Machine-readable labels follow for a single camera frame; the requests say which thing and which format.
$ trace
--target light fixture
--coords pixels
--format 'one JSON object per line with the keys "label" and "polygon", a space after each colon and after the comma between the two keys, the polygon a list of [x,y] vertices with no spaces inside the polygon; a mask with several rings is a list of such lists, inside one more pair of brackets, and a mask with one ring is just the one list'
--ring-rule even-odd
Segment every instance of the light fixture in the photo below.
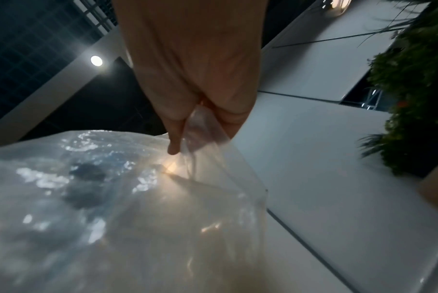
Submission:
{"label": "light fixture", "polygon": [[92,64],[95,66],[103,65],[103,59],[101,59],[99,56],[92,56],[90,61],[92,61]]}

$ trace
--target green plant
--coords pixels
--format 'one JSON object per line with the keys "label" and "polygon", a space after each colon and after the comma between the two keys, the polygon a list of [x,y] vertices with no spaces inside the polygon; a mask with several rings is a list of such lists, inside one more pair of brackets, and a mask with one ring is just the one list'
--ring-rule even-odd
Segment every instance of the green plant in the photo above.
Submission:
{"label": "green plant", "polygon": [[411,169],[426,144],[438,142],[438,0],[401,33],[402,49],[378,54],[369,81],[401,102],[392,109],[385,134],[363,139],[363,156],[380,153],[394,174]]}

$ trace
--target transparent plastic sheet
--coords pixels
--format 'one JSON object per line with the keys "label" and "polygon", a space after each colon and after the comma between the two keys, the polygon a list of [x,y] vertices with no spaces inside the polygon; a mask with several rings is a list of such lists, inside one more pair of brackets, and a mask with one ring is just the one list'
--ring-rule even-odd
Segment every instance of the transparent plastic sheet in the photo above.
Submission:
{"label": "transparent plastic sheet", "polygon": [[266,191],[198,107],[182,154],[73,131],[0,148],[0,293],[266,292]]}

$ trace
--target round ceiling light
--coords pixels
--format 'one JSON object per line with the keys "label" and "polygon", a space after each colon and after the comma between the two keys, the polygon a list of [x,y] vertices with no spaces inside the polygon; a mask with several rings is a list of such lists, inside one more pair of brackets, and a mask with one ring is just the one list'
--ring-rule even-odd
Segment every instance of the round ceiling light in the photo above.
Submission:
{"label": "round ceiling light", "polygon": [[90,61],[92,61],[92,64],[95,66],[103,65],[103,59],[101,59],[99,56],[92,56]]}

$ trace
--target human hand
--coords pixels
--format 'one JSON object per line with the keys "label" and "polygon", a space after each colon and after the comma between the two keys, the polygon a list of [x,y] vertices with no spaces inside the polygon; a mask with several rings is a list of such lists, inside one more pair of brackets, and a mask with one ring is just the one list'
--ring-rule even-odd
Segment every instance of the human hand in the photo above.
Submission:
{"label": "human hand", "polygon": [[114,0],[135,75],[180,150],[185,120],[209,107],[232,138],[254,106],[267,0]]}

